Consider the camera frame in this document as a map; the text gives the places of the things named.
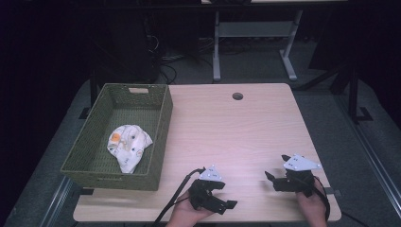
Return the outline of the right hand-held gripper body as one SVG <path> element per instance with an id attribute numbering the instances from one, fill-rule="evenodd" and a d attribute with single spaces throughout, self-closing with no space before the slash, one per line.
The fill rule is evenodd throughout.
<path id="1" fill-rule="evenodd" d="M 306 197 L 310 197 L 315 189 L 315 176 L 312 170 L 321 169 L 322 165 L 299 154 L 294 154 L 290 157 L 283 164 L 283 168 L 286 171 L 285 176 L 276 178 L 276 186 L 273 188 L 282 192 L 302 192 Z"/>

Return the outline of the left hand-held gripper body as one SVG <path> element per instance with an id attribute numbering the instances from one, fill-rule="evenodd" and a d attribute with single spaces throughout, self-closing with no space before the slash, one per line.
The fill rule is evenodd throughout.
<path id="1" fill-rule="evenodd" d="M 221 190 L 224 186 L 225 183 L 216 167 L 211 165 L 200 174 L 188 189 L 190 203 L 194 209 L 204 208 L 210 211 L 212 206 L 219 206 L 222 202 L 221 199 L 213 195 L 213 191 L 215 189 Z"/>

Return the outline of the white printed cloth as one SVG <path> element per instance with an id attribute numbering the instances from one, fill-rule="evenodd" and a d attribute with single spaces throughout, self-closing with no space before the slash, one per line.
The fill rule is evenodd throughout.
<path id="1" fill-rule="evenodd" d="M 151 137 L 139 126 L 123 125 L 109 136 L 107 150 L 117 160 L 122 173 L 132 174 L 145 149 L 152 144 Z"/>

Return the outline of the green woven basket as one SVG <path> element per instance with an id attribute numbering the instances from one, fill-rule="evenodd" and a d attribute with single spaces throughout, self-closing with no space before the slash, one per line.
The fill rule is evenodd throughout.
<path id="1" fill-rule="evenodd" d="M 159 188 L 173 101 L 165 84 L 107 83 L 68 153 L 61 173 L 92 188 L 156 191 Z M 132 173 L 107 151 L 112 131 L 137 125 L 152 144 Z"/>

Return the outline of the person's left hand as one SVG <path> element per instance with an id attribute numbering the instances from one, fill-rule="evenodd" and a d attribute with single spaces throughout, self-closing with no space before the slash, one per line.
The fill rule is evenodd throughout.
<path id="1" fill-rule="evenodd" d="M 166 227 L 194 227 L 200 220 L 212 215 L 213 212 L 207 209 L 194 209 L 189 201 L 189 192 L 185 191 L 174 205 Z"/>

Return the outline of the person's right hand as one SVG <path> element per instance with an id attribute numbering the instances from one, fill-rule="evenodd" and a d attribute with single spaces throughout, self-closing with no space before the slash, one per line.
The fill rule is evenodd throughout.
<path id="1" fill-rule="evenodd" d="M 318 194 L 313 193 L 306 197 L 304 193 L 297 192 L 296 199 L 309 227 L 327 227 L 326 206 Z"/>

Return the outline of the black metal stand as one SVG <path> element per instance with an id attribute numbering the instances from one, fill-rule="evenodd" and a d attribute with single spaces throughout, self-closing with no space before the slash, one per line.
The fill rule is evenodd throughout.
<path id="1" fill-rule="evenodd" d="M 372 121 L 373 118 L 365 107 L 357 105 L 358 98 L 358 75 L 354 66 L 349 69 L 349 94 L 348 94 L 348 115 L 356 125 L 360 121 Z"/>
<path id="2" fill-rule="evenodd" d="M 93 106 L 95 105 L 97 95 L 98 95 L 98 83 L 96 79 L 96 71 L 93 71 L 90 75 L 90 106 L 85 107 L 79 116 L 79 119 L 86 119 L 89 115 L 89 112 L 92 110 Z"/>

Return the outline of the dark cabinet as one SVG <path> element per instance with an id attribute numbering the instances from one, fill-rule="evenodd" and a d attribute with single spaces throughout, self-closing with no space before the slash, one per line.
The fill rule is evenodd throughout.
<path id="1" fill-rule="evenodd" d="M 111 32 L 113 71 L 120 82 L 153 83 L 158 68 L 148 51 L 144 20 L 141 14 L 113 13 L 107 18 Z"/>

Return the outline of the white metal desk frame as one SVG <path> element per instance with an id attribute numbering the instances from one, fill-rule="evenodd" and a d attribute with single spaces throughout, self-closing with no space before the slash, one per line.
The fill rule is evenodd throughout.
<path id="1" fill-rule="evenodd" d="M 288 78 L 297 79 L 296 73 L 289 58 L 298 27 L 303 15 L 297 10 L 292 21 L 278 22 L 222 22 L 219 12 L 215 13 L 214 24 L 214 52 L 213 52 L 213 81 L 220 81 L 219 41 L 221 38 L 287 38 L 288 43 L 279 51 L 280 58 L 286 69 Z"/>

